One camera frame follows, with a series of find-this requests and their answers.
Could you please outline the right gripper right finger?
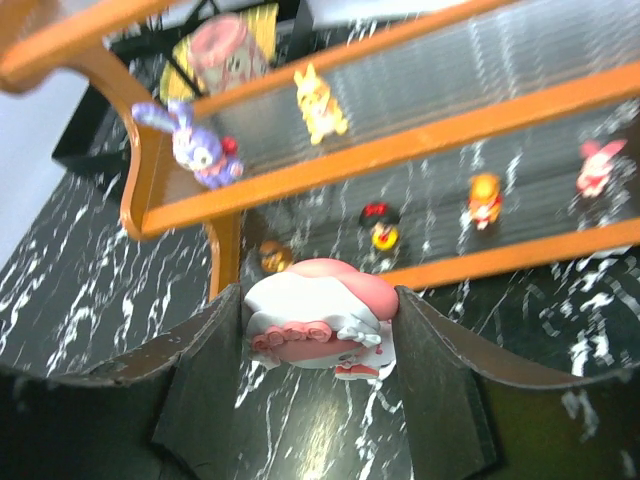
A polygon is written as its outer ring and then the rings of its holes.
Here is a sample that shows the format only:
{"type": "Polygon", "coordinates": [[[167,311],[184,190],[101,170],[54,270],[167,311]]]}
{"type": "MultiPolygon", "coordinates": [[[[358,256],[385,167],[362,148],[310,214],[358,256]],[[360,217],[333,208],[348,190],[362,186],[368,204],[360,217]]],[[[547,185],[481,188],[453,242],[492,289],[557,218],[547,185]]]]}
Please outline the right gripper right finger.
{"type": "Polygon", "coordinates": [[[418,479],[635,479],[639,369],[577,377],[515,355],[398,289],[393,322],[418,479]]]}

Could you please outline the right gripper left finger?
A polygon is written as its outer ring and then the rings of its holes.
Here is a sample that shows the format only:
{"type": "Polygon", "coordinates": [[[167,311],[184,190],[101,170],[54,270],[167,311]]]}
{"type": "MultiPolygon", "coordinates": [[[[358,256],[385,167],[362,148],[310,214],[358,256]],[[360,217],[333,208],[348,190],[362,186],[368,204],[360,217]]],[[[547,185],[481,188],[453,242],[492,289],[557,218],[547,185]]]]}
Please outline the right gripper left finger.
{"type": "Polygon", "coordinates": [[[1,370],[5,479],[222,479],[241,362],[241,289],[88,371],[1,370]]]}

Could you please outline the pink flamingo toy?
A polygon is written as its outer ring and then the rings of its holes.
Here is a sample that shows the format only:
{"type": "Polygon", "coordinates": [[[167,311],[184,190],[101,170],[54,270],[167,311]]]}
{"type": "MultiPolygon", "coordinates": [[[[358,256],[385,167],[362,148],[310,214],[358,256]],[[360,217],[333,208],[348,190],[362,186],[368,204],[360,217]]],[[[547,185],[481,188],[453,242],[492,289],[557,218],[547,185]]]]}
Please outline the pink flamingo toy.
{"type": "Polygon", "coordinates": [[[343,261],[295,263],[249,288],[243,307],[250,358],[267,369],[288,364],[374,380],[396,360],[396,290],[343,261]]]}

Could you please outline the purple bunny toy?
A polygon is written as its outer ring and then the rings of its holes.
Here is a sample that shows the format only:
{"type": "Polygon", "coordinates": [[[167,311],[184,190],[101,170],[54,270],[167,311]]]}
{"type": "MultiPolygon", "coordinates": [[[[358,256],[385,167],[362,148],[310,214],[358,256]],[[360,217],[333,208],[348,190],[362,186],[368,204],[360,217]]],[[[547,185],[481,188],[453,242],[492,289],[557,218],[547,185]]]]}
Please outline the purple bunny toy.
{"type": "Polygon", "coordinates": [[[196,125],[190,103],[169,99],[167,106],[161,107],[141,102],[131,107],[131,114],[138,124],[170,133],[177,164],[209,190],[229,186],[242,177],[244,164],[236,140],[196,125]]]}

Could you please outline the small orange figure toy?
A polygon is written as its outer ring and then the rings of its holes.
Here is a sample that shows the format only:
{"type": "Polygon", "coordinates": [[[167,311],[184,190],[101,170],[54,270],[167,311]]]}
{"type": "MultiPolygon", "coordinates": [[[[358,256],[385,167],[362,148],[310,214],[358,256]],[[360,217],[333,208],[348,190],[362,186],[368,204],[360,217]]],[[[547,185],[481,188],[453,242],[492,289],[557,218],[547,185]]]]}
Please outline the small orange figure toy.
{"type": "Polygon", "coordinates": [[[314,65],[309,63],[304,73],[296,70],[293,79],[297,105],[311,144],[318,145],[332,134],[343,135],[348,130],[348,120],[329,84],[316,73],[314,65]]]}

